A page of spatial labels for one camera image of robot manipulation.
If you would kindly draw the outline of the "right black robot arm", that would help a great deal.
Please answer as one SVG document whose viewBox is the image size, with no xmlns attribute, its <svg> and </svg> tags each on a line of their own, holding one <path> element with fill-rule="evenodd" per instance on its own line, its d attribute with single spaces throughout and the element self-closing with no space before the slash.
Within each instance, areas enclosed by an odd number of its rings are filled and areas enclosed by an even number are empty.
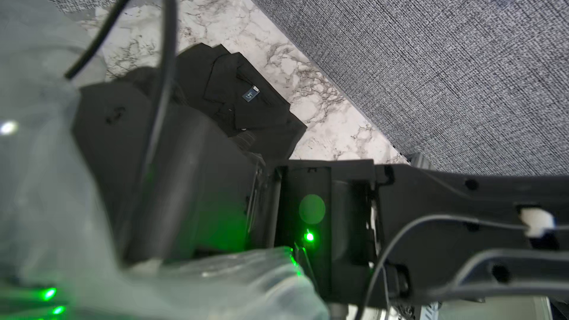
<svg viewBox="0 0 569 320">
<path fill-rule="evenodd" d="M 371 160 L 271 166 L 173 103 L 138 179 L 150 120 L 151 100 L 133 84 L 80 90 L 73 134 L 128 263 L 287 247 L 327 302 L 568 298 L 565 176 L 468 176 Z"/>
</svg>

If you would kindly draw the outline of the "clear plastic vacuum bag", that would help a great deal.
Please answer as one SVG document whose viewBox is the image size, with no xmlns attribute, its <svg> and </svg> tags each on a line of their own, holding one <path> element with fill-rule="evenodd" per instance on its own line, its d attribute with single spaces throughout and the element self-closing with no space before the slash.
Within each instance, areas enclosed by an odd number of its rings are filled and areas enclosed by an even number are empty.
<svg viewBox="0 0 569 320">
<path fill-rule="evenodd" d="M 290 250 L 124 270 L 72 136 L 83 84 L 63 70 L 88 35 L 47 0 L 1 0 L 3 319 L 327 319 Z"/>
</svg>

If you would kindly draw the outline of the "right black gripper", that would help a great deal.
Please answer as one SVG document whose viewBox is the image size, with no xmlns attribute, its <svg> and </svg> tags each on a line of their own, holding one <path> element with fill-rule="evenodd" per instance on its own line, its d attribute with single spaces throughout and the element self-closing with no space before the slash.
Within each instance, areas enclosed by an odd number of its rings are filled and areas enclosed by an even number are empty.
<svg viewBox="0 0 569 320">
<path fill-rule="evenodd" d="M 241 149 L 203 113 L 173 103 L 137 187 L 150 99 L 127 82 L 93 84 L 80 95 L 73 134 L 121 260 L 182 262 L 251 248 L 262 157 Z"/>
</svg>

